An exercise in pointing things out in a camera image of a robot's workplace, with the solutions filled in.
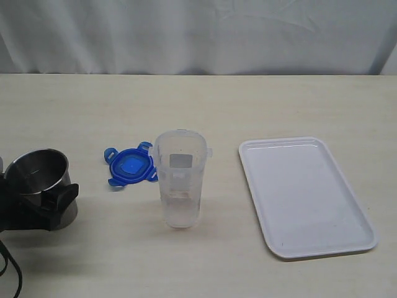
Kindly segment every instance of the white table surface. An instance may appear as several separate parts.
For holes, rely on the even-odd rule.
[[[112,192],[103,161],[107,147],[178,128],[213,148],[200,223],[183,231],[163,222],[158,184]],[[307,135],[328,144],[365,207],[373,251],[283,262],[267,250],[238,146]],[[43,147],[69,158],[79,214],[58,232],[0,234],[21,297],[397,297],[397,77],[0,75],[4,164]],[[0,297],[16,286],[10,267]]]

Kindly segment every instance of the blue plastic lid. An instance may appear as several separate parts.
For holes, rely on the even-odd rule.
[[[157,172],[153,159],[149,156],[152,144],[142,142],[138,148],[126,149],[118,152],[115,148],[105,150],[105,161],[110,165],[113,178],[108,180],[111,186],[126,186],[142,180],[156,182]]]

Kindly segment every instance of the plastic tray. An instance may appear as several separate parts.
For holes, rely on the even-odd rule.
[[[242,143],[239,154],[270,250],[302,258],[370,250],[372,225],[317,138]]]

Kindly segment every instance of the metal cup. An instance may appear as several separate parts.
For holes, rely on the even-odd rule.
[[[4,173],[4,179],[21,196],[35,205],[42,201],[42,191],[70,185],[69,162],[66,156],[54,149],[39,149],[14,160]],[[67,227],[77,216],[74,200],[65,210],[57,230]]]

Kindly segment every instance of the black cable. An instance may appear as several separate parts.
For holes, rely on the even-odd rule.
[[[2,257],[4,258],[4,261],[6,262],[6,265],[4,269],[1,271],[0,276],[6,272],[8,261],[14,266],[15,270],[17,271],[18,274],[18,289],[14,295],[14,298],[18,298],[20,291],[22,290],[22,271],[20,270],[20,267],[16,260],[12,257],[10,252],[8,251],[7,247],[3,244],[3,242],[0,240],[0,253]]]

